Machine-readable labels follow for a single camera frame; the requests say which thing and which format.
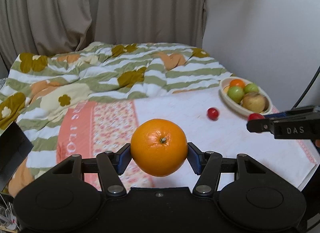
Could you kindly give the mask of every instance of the bed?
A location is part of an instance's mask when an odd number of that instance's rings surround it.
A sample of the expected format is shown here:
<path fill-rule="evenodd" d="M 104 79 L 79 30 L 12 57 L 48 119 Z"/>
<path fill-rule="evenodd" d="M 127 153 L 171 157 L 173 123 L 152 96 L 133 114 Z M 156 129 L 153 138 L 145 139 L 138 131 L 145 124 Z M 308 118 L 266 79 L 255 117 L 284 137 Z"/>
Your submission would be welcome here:
<path fill-rule="evenodd" d="M 2 133 L 16 120 L 33 149 L 13 175 L 10 194 L 15 196 L 57 164 L 62 122 L 79 103 L 212 88 L 230 75 L 201 48 L 183 44 L 93 42 L 81 51 L 52 57 L 21 53 L 0 90 L 0 129 Z M 100 150 L 110 147 L 105 144 Z"/>

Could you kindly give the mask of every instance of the orange in bowl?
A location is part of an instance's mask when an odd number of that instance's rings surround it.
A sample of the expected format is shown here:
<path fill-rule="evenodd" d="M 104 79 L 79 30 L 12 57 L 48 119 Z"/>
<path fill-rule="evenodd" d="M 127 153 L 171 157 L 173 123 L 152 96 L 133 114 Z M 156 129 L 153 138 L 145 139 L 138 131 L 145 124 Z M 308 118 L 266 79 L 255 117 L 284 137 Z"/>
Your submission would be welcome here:
<path fill-rule="evenodd" d="M 232 86 L 239 86 L 241 88 L 244 88 L 245 83 L 241 79 L 236 78 L 231 80 L 229 87 L 232 87 Z"/>
<path fill-rule="evenodd" d="M 163 177 L 174 173 L 184 163 L 188 154 L 187 138 L 175 123 L 152 119 L 135 130 L 130 151 L 141 170 Z"/>

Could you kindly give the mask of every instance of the fruit bowl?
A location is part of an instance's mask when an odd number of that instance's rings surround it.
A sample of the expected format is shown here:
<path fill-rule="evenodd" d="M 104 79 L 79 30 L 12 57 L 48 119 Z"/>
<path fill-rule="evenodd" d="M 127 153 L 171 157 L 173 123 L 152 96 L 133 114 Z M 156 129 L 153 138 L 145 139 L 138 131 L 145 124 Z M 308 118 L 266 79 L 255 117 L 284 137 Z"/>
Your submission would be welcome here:
<path fill-rule="evenodd" d="M 233 80 L 233 79 L 241 79 L 245 85 L 247 84 L 250 84 L 252 82 L 250 82 L 249 80 L 246 80 L 244 78 L 239 78 L 239 77 L 230 77 L 230 78 L 225 78 L 223 80 L 220 81 L 220 95 L 223 99 L 223 101 L 231 108 L 233 109 L 234 111 L 236 111 L 237 113 L 241 114 L 241 115 L 244 115 L 244 116 L 249 116 L 250 114 L 254 113 L 244 107 L 242 107 L 240 104 L 237 104 L 236 102 L 234 102 L 230 97 L 228 97 L 227 95 L 227 91 L 228 91 L 228 86 L 230 84 L 230 82 Z M 259 94 L 265 96 L 268 100 L 268 103 L 269 103 L 269 106 L 267 108 L 267 110 L 265 110 L 264 112 L 262 112 L 261 114 L 262 115 L 268 115 L 268 114 L 271 114 L 271 111 L 272 111 L 272 107 L 273 107 L 273 104 L 272 104 L 272 101 L 270 99 L 270 97 L 267 95 L 266 92 L 264 92 L 264 90 L 260 87 L 258 87 L 259 89 Z"/>

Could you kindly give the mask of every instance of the curtain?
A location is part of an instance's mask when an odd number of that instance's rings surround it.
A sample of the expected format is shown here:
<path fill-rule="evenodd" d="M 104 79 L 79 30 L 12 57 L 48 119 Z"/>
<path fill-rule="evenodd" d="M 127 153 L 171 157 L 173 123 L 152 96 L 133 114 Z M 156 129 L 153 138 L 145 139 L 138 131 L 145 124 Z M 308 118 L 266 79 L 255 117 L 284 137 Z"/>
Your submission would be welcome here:
<path fill-rule="evenodd" d="M 0 0 L 0 55 L 71 52 L 93 41 L 201 47 L 204 0 Z"/>

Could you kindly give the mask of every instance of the black cable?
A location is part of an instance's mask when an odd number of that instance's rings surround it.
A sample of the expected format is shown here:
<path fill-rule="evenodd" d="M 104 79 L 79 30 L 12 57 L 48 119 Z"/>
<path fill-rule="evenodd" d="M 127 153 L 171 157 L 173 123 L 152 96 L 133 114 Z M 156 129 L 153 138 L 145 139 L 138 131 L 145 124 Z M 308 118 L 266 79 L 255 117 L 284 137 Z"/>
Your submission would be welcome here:
<path fill-rule="evenodd" d="M 316 81 L 318 75 L 320 73 L 320 66 L 317 70 L 317 72 L 315 73 L 315 75 L 313 76 L 312 80 L 310 81 L 309 85 L 307 86 L 307 88 L 305 89 L 305 91 L 303 92 L 303 94 L 301 95 L 301 97 L 298 99 L 298 101 L 294 104 L 293 108 L 296 108 L 300 102 L 302 101 L 302 99 L 304 98 L 304 96 L 308 93 L 309 89 L 311 88 L 311 86 L 313 85 L 313 83 Z"/>

